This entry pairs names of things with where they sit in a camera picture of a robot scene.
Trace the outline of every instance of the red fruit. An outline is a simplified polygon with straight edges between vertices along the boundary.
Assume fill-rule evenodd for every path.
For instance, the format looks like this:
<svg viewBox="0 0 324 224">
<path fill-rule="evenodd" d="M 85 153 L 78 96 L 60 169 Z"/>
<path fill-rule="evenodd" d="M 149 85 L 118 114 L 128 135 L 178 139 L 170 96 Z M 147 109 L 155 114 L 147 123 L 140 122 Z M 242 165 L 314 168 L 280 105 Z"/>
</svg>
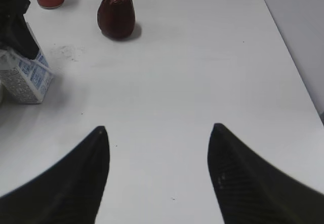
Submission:
<svg viewBox="0 0 324 224">
<path fill-rule="evenodd" d="M 102 33 L 114 39 L 130 36 L 135 26 L 132 0 L 102 0 L 97 15 Z"/>
</svg>

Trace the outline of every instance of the white table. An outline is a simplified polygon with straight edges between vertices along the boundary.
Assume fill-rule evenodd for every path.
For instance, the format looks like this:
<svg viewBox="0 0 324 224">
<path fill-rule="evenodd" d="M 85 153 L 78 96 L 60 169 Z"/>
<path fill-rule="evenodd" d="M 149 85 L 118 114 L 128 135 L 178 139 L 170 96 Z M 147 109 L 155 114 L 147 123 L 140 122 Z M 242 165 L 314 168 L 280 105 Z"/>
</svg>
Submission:
<svg viewBox="0 0 324 224">
<path fill-rule="evenodd" d="M 97 223 L 223 223 L 207 167 L 215 122 L 324 193 L 324 129 L 263 0 L 133 0 L 141 32 L 125 42 L 101 34 L 101 0 L 31 1 L 57 76 L 41 105 L 0 109 L 1 195 L 105 125 Z"/>
</svg>

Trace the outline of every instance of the table surface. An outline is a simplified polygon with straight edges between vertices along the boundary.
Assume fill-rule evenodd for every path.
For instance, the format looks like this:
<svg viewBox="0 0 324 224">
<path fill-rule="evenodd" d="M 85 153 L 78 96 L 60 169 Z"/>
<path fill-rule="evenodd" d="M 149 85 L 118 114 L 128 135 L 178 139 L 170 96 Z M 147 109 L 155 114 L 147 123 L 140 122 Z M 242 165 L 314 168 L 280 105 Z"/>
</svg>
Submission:
<svg viewBox="0 0 324 224">
<path fill-rule="evenodd" d="M 101 0 L 25 15 L 56 72 L 40 105 L 0 108 L 0 194 L 93 128 L 111 167 L 97 223 L 223 223 L 207 166 L 220 122 L 324 193 L 324 129 L 263 0 L 133 0 L 132 37 L 101 34 Z"/>
</svg>

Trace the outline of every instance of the white wall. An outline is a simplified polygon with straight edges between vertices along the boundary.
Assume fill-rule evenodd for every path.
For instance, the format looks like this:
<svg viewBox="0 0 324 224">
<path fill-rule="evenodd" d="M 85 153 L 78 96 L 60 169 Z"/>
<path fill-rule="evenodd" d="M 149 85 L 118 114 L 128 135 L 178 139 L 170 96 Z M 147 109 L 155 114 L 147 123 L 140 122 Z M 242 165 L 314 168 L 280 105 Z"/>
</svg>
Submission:
<svg viewBox="0 0 324 224">
<path fill-rule="evenodd" d="M 324 0 L 265 0 L 319 113 L 324 112 Z"/>
</svg>

